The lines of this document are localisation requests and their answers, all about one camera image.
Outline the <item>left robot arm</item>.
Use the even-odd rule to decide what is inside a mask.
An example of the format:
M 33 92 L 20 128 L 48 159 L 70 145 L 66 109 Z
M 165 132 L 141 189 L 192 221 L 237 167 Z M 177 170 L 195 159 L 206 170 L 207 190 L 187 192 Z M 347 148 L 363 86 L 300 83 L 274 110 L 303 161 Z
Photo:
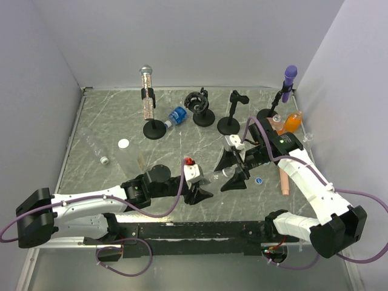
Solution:
M 184 165 L 181 175 L 171 176 L 162 164 L 118 186 L 79 194 L 51 194 L 48 188 L 35 190 L 16 208 L 18 246 L 29 249 L 54 238 L 83 236 L 104 241 L 118 240 L 117 213 L 136 211 L 150 216 L 144 208 L 153 198 L 183 198 L 195 205 L 213 194 L 201 189 L 204 175 L 199 165 Z

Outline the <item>clear Pocari bottle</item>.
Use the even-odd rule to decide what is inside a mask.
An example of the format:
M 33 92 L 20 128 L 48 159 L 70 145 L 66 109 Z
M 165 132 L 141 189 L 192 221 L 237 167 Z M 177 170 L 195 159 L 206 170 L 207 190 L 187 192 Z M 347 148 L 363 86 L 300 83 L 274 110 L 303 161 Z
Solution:
M 208 183 L 227 181 L 234 175 L 235 170 L 231 167 L 224 168 L 220 171 L 212 172 L 206 175 L 205 180 Z

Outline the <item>clear white-capped tea bottle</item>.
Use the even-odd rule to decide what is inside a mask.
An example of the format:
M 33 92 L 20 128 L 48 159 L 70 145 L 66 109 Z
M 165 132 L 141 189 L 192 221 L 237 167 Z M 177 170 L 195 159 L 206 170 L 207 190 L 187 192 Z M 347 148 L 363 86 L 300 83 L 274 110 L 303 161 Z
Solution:
M 140 175 L 144 173 L 146 169 L 146 162 L 142 151 L 136 144 L 130 142 L 128 139 L 120 139 L 118 141 L 116 159 L 128 178 Z

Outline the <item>white blue Pocari cap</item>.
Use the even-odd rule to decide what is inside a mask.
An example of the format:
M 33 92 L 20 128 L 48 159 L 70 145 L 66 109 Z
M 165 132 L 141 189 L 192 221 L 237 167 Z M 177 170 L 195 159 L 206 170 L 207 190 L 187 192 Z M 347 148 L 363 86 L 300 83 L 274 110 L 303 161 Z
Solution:
M 255 183 L 256 183 L 257 185 L 261 185 L 261 184 L 263 183 L 263 180 L 262 180 L 261 178 L 257 177 L 257 178 L 255 179 Z

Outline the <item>blue label water bottle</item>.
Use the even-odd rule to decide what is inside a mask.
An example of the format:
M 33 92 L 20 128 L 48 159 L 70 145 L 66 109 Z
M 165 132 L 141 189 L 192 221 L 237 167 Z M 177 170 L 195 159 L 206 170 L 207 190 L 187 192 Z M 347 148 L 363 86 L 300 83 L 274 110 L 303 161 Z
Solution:
M 168 120 L 164 122 L 165 127 L 171 128 L 176 125 L 182 124 L 187 117 L 187 111 L 185 108 L 178 106 L 168 116 Z

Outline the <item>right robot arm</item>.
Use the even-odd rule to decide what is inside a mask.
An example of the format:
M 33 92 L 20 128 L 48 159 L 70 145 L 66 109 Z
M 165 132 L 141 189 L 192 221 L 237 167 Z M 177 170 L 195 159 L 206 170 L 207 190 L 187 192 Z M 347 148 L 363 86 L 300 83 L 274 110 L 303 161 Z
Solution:
M 216 170 L 233 167 L 233 176 L 222 186 L 223 192 L 246 189 L 250 171 L 273 162 L 295 183 L 315 212 L 315 218 L 277 210 L 260 223 L 260 236 L 279 241 L 292 236 L 310 242 L 324 258 L 330 258 L 353 243 L 363 232 L 367 213 L 354 207 L 336 192 L 319 172 L 308 152 L 293 133 L 278 135 L 267 119 L 252 118 L 245 132 L 251 133 L 257 145 L 247 150 L 238 135 L 224 137 L 224 150 Z

